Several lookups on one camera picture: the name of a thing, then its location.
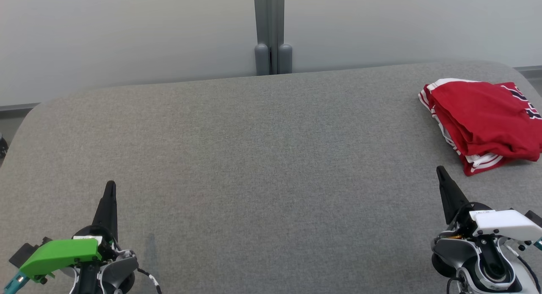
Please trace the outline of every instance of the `white wall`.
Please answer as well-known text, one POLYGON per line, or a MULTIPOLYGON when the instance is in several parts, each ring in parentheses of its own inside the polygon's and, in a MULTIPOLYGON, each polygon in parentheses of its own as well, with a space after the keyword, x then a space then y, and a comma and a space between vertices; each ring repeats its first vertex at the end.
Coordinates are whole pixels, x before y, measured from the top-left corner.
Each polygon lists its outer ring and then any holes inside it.
POLYGON ((542 64, 542 0, 285 0, 305 72, 443 59, 542 64))
POLYGON ((0 0, 0 106, 255 75, 254 0, 0 0))

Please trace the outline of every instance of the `gray table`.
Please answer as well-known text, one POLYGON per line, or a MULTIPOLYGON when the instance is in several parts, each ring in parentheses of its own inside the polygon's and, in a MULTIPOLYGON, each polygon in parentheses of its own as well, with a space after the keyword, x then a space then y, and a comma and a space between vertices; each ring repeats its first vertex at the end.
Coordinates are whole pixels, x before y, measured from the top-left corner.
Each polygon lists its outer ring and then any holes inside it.
MULTIPOLYGON (((542 213, 542 165, 467 178, 416 96, 438 78, 514 81, 542 108, 518 72, 490 62, 116 87, 41 104, 0 169, 0 279, 24 242, 89 224, 115 180, 122 247, 165 293, 442 293, 430 263, 445 228, 435 167, 472 201, 542 213)), ((540 253, 525 258, 542 272, 540 253)), ((133 293, 153 291, 138 276, 133 293)))

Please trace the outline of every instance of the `red garment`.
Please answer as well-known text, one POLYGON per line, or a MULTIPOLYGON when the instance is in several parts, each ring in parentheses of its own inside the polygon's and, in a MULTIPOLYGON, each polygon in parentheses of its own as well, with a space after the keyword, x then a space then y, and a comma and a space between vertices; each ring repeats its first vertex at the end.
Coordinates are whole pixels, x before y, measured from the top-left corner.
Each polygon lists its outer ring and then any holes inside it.
POLYGON ((418 97, 441 124, 468 176, 540 157, 542 117, 512 82, 441 79, 418 97))

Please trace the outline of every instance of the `black wire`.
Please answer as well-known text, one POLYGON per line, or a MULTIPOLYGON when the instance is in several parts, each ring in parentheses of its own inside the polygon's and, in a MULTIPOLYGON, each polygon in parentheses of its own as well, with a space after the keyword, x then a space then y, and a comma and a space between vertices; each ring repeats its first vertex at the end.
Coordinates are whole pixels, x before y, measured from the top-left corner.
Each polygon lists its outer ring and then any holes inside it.
POLYGON ((521 263, 523 263, 523 265, 525 265, 525 267, 528 269, 529 273, 531 273, 531 276, 534 279, 534 284, 536 285, 536 290, 540 294, 540 283, 538 283, 538 277, 536 277, 536 274, 534 273, 533 269, 531 269, 531 267, 527 264, 527 262, 525 260, 523 260, 523 258, 521 256, 517 256, 517 258, 519 259, 519 261, 521 261, 521 263))
POLYGON ((143 269, 140 269, 139 267, 137 268, 137 271, 138 271, 139 273, 143 273, 143 274, 147 275, 147 277, 149 277, 149 279, 151 279, 152 282, 156 284, 156 292, 157 292, 158 294, 162 294, 162 290, 160 289, 160 285, 158 284, 158 282, 156 281, 156 279, 154 278, 154 276, 151 277, 151 274, 150 274, 149 272, 144 271, 143 269))
POLYGON ((446 285, 446 294, 450 294, 450 285, 451 285, 451 282, 454 281, 454 280, 460 282, 460 281, 461 281, 461 278, 459 278, 459 277, 452 277, 452 278, 450 278, 450 279, 448 280, 448 284, 446 285))

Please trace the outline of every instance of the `white stripe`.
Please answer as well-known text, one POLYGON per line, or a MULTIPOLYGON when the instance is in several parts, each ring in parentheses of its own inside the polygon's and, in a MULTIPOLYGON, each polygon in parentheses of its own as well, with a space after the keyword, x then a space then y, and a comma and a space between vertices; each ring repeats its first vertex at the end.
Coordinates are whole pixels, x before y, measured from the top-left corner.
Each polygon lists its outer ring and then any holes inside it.
POLYGON ((506 88, 506 89, 509 90, 509 91, 517 92, 517 93, 519 93, 521 96, 523 96, 523 94, 517 89, 517 87, 516 87, 515 89, 507 88, 507 87, 502 86, 502 85, 501 85, 501 87, 504 87, 504 88, 506 88))
POLYGON ((471 167, 470 172, 474 172, 474 171, 476 171, 478 169, 485 169, 485 168, 494 166, 496 163, 499 163, 499 161, 501 161, 502 159, 503 159, 503 156, 499 155, 493 161, 490 161, 490 162, 484 163, 484 164, 480 164, 480 165, 478 165, 478 167, 471 167))
POLYGON ((481 157, 473 159, 473 167, 478 167, 479 165, 489 163, 490 161, 496 159, 496 157, 498 157, 498 155, 496 155, 495 153, 488 153, 486 155, 482 155, 481 157))
POLYGON ((429 108, 429 103, 426 103, 424 101, 424 99, 427 99, 426 98, 426 91, 422 91, 418 94, 418 98, 420 99, 420 101, 422 102, 422 105, 425 105, 425 107, 431 111, 431 109, 429 108))
POLYGON ((446 83, 449 83, 449 82, 457 82, 457 81, 462 81, 462 82, 479 82, 479 81, 474 81, 474 80, 465 80, 465 79, 457 79, 457 78, 443 78, 443 79, 439 79, 433 83, 431 83, 430 85, 427 86, 427 89, 432 92, 435 88, 441 86, 441 85, 444 85, 446 83))
POLYGON ((444 128, 444 126, 440 122, 440 119, 437 116, 437 114, 433 114, 432 116, 437 121, 437 123, 439 124, 439 128, 441 129, 441 134, 442 134, 442 136, 444 136, 444 139, 446 140, 446 142, 450 146, 455 148, 455 142, 453 141, 453 139, 451 139, 451 136, 450 136, 450 133, 448 132, 448 130, 446 130, 446 128, 444 128))

